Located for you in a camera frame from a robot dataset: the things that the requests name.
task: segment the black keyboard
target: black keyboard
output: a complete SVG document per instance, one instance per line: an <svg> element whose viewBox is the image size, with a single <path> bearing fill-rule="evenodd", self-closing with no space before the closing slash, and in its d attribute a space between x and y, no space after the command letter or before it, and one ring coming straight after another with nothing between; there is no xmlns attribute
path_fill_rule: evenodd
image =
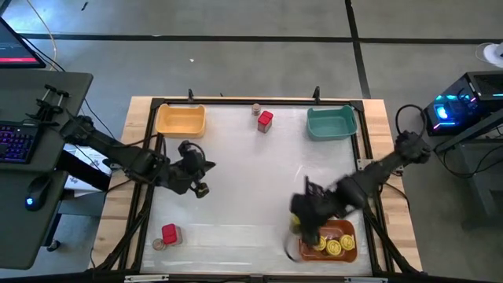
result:
<svg viewBox="0 0 503 283"><path fill-rule="evenodd" d="M31 123L0 121L0 163L29 164L39 132Z"/></svg>

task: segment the wooden table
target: wooden table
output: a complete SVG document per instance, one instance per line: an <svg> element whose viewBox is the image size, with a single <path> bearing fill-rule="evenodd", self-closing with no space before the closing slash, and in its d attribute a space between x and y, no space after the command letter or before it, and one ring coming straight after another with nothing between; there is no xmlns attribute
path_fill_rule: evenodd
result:
<svg viewBox="0 0 503 283"><path fill-rule="evenodd" d="M233 99L233 97L198 97L198 99ZM265 98L265 97L248 97L250 99L281 99L282 98ZM308 100L308 98L287 98L291 100ZM123 143L131 143L142 140L145 135L147 119L149 117L150 103L152 97L132 97L129 111L126 117L126 124L123 129L121 141ZM383 100L362 100L365 107L365 118L369 131L370 145L373 151L374 159L379 159L390 153L393 146L393 138L387 119L386 108ZM363 153L363 142L361 132L358 130L358 144ZM117 174L112 177L110 186L121 183L126 180L122 174ZM399 177L391 176L388 182L403 191L402 180ZM131 198L133 195L134 183L130 182L107 195L103 213L101 215L100 226L97 231L96 240L94 242L93 259L98 265L105 260L106 256L117 245L120 238L124 235L126 229L127 216L130 210ZM138 210L140 209L145 195L145 188L142 189L142 194ZM390 238L393 240L400 252L407 258L409 263L418 270L421 270L420 258L417 251L416 238L414 236L412 222L410 220L409 210L405 199L393 189L384 187L381 194L381 199L384 209L384 218L386 220L387 231ZM377 246L377 255L379 264L383 269L384 254L380 245L379 237L374 234ZM127 266L129 267L134 260L134 252L138 243L138 232L130 244L129 257Z"/></svg>

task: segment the computer screen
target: computer screen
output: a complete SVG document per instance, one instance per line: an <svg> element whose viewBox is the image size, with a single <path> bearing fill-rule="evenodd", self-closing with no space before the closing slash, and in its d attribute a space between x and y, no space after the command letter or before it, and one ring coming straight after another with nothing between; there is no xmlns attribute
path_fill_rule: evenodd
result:
<svg viewBox="0 0 503 283"><path fill-rule="evenodd" d="M45 68L40 57L0 18L0 68Z"/></svg>

